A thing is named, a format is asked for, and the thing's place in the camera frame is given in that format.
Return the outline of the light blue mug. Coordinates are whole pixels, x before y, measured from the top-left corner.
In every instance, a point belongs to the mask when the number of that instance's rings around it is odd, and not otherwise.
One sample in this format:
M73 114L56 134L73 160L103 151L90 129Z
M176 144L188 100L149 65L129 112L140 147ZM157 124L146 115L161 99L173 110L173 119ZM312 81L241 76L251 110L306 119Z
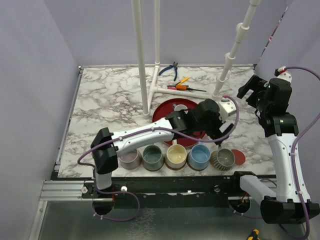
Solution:
M210 158L210 149L201 142L199 142L191 148L187 157L187 162L189 162L189 164L192 165L194 168L200 169L205 166L208 166Z

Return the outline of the ribbed grey cup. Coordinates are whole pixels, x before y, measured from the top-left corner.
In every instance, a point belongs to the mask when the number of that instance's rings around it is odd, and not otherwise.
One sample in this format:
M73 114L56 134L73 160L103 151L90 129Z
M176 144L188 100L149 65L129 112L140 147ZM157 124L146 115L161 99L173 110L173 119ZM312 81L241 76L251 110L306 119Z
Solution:
M229 171L235 165L235 155L233 152L226 148L221 148L213 151L210 155L211 165L219 171Z

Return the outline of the brown wooden coaster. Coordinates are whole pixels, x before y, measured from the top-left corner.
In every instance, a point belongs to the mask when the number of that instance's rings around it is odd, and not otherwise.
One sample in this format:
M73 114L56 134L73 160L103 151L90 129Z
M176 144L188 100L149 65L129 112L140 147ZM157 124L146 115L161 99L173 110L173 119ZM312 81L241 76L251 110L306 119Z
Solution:
M203 171L203 170L205 170L205 169L208 167L208 166L205 166L205 167L201 167L201 168L196 168L196 167L193 167L192 165L190 165L189 162L187 162L187 165L188 165L189 168L191 168L192 170L198 171L198 172Z
M171 166L169 166L166 162L165 162L164 164L167 166L167 168L169 168L170 170L173 170L173 171L181 170L181 169L186 165L186 163L185 163L185 164L182 165L181 167L171 167Z

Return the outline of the cream yellow mug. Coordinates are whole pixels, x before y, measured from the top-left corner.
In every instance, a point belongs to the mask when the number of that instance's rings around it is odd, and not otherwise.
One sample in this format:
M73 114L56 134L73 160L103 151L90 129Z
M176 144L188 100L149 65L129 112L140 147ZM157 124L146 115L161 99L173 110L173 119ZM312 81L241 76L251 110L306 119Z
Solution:
M180 144L171 145L165 154L165 162L171 166L179 168L187 161L187 150Z

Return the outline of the thin red round coaster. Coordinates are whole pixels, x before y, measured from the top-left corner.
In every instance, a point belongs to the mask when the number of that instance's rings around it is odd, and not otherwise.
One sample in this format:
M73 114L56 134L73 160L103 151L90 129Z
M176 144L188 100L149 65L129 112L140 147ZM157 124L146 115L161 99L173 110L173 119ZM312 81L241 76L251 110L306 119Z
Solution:
M235 157L235 164L237 166L243 165L246 161L244 153L238 149L232 149L231 151Z

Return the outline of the dark green mug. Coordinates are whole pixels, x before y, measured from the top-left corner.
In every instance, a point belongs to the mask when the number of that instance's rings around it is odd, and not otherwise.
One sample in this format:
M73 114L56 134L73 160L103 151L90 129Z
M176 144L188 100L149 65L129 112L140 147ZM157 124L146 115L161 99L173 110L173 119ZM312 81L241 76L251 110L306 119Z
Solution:
M142 164L148 171L158 171L164 165L162 150L156 145L147 146L142 153Z

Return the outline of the lilac mug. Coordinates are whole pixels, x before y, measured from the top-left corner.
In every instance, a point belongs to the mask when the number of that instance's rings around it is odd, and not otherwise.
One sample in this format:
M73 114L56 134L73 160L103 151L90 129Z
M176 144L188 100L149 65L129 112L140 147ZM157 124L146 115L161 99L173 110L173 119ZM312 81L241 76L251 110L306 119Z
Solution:
M119 162L123 168L133 170L140 166L142 157L140 152L137 149L134 149L120 156Z

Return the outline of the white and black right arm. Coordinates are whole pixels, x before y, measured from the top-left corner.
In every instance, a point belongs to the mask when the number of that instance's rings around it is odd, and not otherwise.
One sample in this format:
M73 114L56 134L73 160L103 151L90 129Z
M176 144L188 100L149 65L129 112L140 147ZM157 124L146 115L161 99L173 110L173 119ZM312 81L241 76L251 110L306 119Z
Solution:
M279 76L269 81L253 75L239 88L237 97L246 99L255 108L258 123L270 145L276 174L276 190L263 184L252 172L236 172L237 178L230 182L229 189L240 196L248 193L260 207L267 224L302 224L319 215L320 206L311 202L305 187L298 145L299 129L295 116L287 111L292 93L290 76Z

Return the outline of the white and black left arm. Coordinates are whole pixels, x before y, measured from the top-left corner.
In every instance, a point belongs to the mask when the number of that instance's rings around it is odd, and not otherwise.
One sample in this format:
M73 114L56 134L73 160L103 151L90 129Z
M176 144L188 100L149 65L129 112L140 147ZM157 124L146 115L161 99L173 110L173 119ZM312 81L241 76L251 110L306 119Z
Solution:
M173 111L155 122L131 130L110 132L107 127L100 129L90 145L95 163L94 193L101 198L110 193L112 172L119 166L118 157L158 142L182 137L193 139L195 132L204 132L211 143L221 143L236 127L234 123L225 131L220 130L232 115L240 116L235 101L206 99L193 108Z

